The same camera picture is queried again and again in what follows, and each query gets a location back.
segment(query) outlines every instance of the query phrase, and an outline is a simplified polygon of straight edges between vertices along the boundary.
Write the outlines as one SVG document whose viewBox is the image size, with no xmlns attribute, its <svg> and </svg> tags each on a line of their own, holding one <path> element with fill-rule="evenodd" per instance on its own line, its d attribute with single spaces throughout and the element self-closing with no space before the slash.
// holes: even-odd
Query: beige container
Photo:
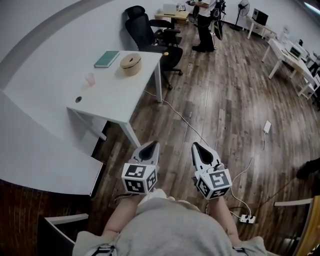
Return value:
<svg viewBox="0 0 320 256">
<path fill-rule="evenodd" d="M 139 53 L 131 53 L 125 56 L 120 62 L 120 67 L 122 68 L 123 72 L 129 77 L 138 74 L 141 66 L 142 60 Z"/>
</svg>

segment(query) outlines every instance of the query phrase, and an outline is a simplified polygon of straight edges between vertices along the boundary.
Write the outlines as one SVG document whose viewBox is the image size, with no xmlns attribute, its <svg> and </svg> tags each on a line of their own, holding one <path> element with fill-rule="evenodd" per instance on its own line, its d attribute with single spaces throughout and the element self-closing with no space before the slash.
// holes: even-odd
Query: ceiling light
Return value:
<svg viewBox="0 0 320 256">
<path fill-rule="evenodd" d="M 309 9 L 311 9 L 312 11 L 314 11 L 314 12 L 316 12 L 317 14 L 320 15 L 320 10 L 319 10 L 319 9 L 313 7 L 312 5 L 310 5 L 310 4 L 306 3 L 306 2 L 304 2 L 304 4 L 306 5 L 306 7 L 308 7 Z"/>
</svg>

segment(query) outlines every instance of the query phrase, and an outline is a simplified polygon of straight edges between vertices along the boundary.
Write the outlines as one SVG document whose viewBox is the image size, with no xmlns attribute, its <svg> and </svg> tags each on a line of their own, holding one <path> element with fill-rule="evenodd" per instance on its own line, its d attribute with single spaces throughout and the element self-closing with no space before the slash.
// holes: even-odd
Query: chair headrest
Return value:
<svg viewBox="0 0 320 256">
<path fill-rule="evenodd" d="M 143 15 L 146 12 L 145 8 L 143 8 L 142 6 L 139 6 L 139 5 L 129 7 L 125 11 L 127 12 L 130 19 L 135 19 L 135 18 Z"/>
</svg>

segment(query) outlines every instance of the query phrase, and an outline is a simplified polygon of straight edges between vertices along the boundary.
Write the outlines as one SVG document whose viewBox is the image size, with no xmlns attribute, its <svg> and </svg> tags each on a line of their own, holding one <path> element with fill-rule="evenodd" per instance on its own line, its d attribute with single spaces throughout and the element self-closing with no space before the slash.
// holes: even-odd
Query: fan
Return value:
<svg viewBox="0 0 320 256">
<path fill-rule="evenodd" d="M 238 17 L 236 18 L 235 25 L 231 27 L 233 30 L 236 30 L 236 31 L 240 31 L 240 28 L 237 26 L 239 15 L 246 16 L 250 10 L 250 3 L 248 2 L 248 0 L 242 0 L 238 4 L 238 9 L 239 9 L 239 12 L 238 12 Z"/>
</svg>

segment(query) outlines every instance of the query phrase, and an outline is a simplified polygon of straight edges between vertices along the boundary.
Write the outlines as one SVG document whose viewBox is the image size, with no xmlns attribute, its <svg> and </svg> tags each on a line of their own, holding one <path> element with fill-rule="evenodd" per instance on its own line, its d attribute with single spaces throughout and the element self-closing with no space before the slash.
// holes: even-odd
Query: book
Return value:
<svg viewBox="0 0 320 256">
<path fill-rule="evenodd" d="M 118 50 L 107 50 L 102 57 L 94 64 L 95 68 L 109 68 L 110 65 L 119 56 Z"/>
</svg>

